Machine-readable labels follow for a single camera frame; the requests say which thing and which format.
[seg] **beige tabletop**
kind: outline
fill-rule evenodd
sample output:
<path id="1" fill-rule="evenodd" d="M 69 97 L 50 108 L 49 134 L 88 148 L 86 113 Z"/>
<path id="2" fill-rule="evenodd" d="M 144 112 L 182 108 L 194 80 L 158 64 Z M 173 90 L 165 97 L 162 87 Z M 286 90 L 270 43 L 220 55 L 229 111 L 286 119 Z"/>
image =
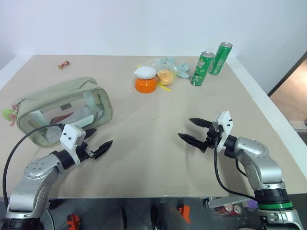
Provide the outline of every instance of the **beige tabletop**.
<path id="1" fill-rule="evenodd" d="M 225 64 L 219 76 L 208 74 L 200 87 L 177 78 L 171 92 L 158 88 L 142 94 L 133 87 L 133 72 L 152 57 L 128 56 L 34 56 L 0 91 L 2 108 L 36 90 L 77 77 L 97 80 L 111 100 L 113 119 L 100 126 L 88 140 L 94 150 L 108 140 L 113 145 L 97 161 L 87 160 L 70 168 L 50 191 L 51 197 L 158 197 L 227 196 L 218 184 L 213 168 L 213 151 L 201 153 L 181 140 L 177 133 L 204 139 L 206 129 L 189 121 L 191 117 L 212 120 L 215 113 L 230 111 L 231 132 L 264 143 L 283 171 L 290 194 L 307 192 L 307 180 L 270 123 L 252 101 L 236 75 Z M 197 57 L 177 57 L 195 68 Z M 60 70 L 57 65 L 68 60 Z M 0 119 L 0 172 L 13 146 L 23 136 L 9 122 Z M 25 140 L 12 158 L 8 194 L 20 181 L 31 159 L 43 157 L 60 146 L 42 149 Z M 253 195 L 247 180 L 235 168 L 235 161 L 219 154 L 219 172 L 224 184 Z"/>

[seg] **sprite can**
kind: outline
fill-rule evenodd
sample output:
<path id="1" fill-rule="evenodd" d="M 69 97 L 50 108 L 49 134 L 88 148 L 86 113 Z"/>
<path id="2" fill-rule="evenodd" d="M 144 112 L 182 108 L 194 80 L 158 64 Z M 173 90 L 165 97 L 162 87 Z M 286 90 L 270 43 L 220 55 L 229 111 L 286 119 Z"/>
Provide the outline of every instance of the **sprite can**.
<path id="1" fill-rule="evenodd" d="M 232 44 L 228 42 L 222 42 L 216 52 L 215 58 L 211 63 L 209 68 L 209 73 L 217 75 L 220 73 L 230 50 L 232 49 Z"/>
<path id="2" fill-rule="evenodd" d="M 196 69 L 191 77 L 191 84 L 201 86 L 206 77 L 211 62 L 213 61 L 214 54 L 208 51 L 202 52 L 200 59 L 197 62 Z"/>

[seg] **green ring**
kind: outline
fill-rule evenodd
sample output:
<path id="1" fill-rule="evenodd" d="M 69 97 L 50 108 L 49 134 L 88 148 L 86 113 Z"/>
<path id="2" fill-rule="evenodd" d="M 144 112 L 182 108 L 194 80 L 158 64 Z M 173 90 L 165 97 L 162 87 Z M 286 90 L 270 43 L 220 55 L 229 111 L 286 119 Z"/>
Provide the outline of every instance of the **green ring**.
<path id="1" fill-rule="evenodd" d="M 272 204 L 272 205 L 260 205 L 258 204 L 259 209 L 280 209 L 280 208 L 289 208 L 293 207 L 292 202 L 283 203 L 283 204 Z"/>

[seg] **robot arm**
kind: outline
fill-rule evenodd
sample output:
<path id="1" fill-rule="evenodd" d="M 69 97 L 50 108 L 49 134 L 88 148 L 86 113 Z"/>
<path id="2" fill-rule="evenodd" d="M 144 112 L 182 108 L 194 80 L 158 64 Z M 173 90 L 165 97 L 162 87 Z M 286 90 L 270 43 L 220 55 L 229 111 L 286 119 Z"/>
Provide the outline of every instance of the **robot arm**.
<path id="1" fill-rule="evenodd" d="M 81 128 L 66 125 L 60 138 L 64 150 L 54 151 L 27 165 L 21 182 L 11 194 L 2 230 L 40 229 L 40 217 L 55 181 L 71 166 L 88 158 L 99 158 L 112 144 L 112 141 L 106 142 L 93 152 L 86 148 L 84 137 Z"/>
<path id="2" fill-rule="evenodd" d="M 201 142 L 190 135 L 179 134 L 184 141 L 202 152 L 207 148 L 217 148 L 220 152 L 224 146 L 225 156 L 238 159 L 243 165 L 258 203 L 258 214 L 263 223 L 261 229 L 303 230 L 298 213 L 293 209 L 285 189 L 282 171 L 269 156 L 265 145 L 256 140 L 229 135 L 233 123 L 228 111 L 217 114 L 213 122 L 200 118 L 191 118 L 190 121 L 208 128 L 207 138 Z M 216 138 L 218 138 L 217 146 L 214 142 Z"/>

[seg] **orange bowl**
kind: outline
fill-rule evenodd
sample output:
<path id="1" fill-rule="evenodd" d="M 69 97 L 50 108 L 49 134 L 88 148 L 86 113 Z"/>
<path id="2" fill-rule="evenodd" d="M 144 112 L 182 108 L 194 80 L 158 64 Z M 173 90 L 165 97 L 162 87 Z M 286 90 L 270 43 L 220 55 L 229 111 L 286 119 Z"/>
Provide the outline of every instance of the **orange bowl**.
<path id="1" fill-rule="evenodd" d="M 155 91 L 155 89 L 157 88 L 157 82 L 155 78 L 150 78 L 148 80 L 137 78 L 135 81 L 135 88 L 139 92 L 150 93 Z"/>

